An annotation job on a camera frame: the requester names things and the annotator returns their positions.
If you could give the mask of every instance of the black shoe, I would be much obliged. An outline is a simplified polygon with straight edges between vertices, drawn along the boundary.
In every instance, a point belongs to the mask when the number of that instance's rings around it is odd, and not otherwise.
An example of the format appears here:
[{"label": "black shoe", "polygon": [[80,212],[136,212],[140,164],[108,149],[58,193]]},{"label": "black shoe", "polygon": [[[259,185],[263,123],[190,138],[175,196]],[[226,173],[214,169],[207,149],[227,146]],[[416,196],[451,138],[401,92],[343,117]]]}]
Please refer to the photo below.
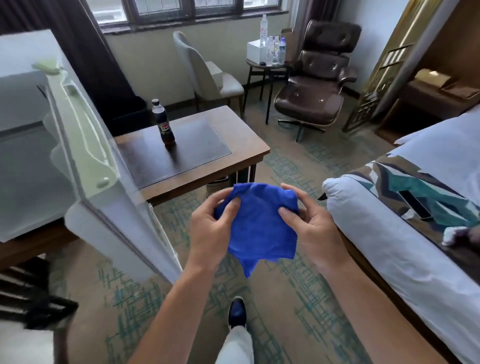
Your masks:
[{"label": "black shoe", "polygon": [[228,309],[228,328],[232,330],[235,326],[247,327],[247,310],[243,298],[237,296],[233,299]]}]

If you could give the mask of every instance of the chair backrest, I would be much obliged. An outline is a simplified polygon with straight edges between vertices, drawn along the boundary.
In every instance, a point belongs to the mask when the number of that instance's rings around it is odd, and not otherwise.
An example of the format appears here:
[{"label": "chair backrest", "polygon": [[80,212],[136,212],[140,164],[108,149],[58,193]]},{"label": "chair backrest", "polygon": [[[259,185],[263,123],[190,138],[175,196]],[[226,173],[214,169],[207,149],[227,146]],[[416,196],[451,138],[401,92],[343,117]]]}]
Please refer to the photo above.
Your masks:
[{"label": "chair backrest", "polygon": [[192,48],[180,31],[173,32],[173,42],[194,91],[205,100],[219,99],[220,91],[201,54]]},{"label": "chair backrest", "polygon": [[350,58],[341,53],[354,50],[361,27],[343,22],[310,20],[299,56],[301,73],[307,76],[337,80]]}]

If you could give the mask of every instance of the carpet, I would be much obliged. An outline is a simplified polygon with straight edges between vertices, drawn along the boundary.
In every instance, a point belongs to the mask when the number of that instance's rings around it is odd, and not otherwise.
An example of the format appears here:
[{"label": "carpet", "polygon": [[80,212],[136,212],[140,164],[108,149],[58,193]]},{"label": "carpet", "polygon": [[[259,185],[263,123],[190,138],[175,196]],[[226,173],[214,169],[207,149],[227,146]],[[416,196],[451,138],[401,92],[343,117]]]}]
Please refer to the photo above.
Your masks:
[{"label": "carpet", "polygon": [[[289,183],[317,198],[326,178],[339,176],[392,149],[370,127],[341,132],[353,99],[346,99],[342,115],[325,134],[306,130],[295,143],[297,127],[277,125],[276,119],[283,116],[273,107],[270,125],[265,125],[266,101],[256,101],[258,93],[254,91],[249,95],[246,122],[271,147],[271,153],[257,166],[257,182]],[[182,264],[190,243],[190,215],[204,199],[205,189],[200,188],[155,207]],[[126,363],[170,284],[160,277],[137,283],[82,241],[50,259],[52,290],[80,304],[68,331],[70,363]],[[223,260],[189,363],[215,362],[228,333],[228,307],[237,295],[245,299],[257,364],[370,363],[328,284],[300,251],[293,260],[261,261],[249,279],[234,257],[228,255]]]}]

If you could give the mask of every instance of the person's left hand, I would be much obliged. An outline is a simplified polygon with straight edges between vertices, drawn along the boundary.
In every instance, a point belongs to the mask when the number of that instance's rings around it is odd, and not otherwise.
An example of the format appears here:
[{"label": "person's left hand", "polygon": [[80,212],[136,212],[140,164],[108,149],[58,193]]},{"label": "person's left hand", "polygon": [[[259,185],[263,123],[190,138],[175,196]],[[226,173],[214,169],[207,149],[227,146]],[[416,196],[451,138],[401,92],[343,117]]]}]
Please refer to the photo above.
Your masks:
[{"label": "person's left hand", "polygon": [[230,228],[240,207],[240,199],[236,197],[230,201],[218,221],[214,219],[213,212],[232,189],[227,188],[214,193],[192,213],[187,266],[216,270],[227,254]]}]

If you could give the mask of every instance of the white cardboard box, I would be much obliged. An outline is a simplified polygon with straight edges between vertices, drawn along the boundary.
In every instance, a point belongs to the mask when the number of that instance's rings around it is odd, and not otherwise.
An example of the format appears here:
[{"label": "white cardboard box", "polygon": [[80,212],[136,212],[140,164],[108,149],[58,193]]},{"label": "white cardboard box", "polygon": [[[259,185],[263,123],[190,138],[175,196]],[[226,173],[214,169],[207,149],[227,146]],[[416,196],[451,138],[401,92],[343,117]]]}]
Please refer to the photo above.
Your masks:
[{"label": "white cardboard box", "polygon": [[266,61],[266,47],[260,47],[260,40],[254,40],[252,42],[247,43],[247,59],[260,64],[261,59],[264,59],[264,62]]},{"label": "white cardboard box", "polygon": [[210,71],[216,86],[221,89],[223,87],[223,72],[212,61],[205,62],[208,70]]}]

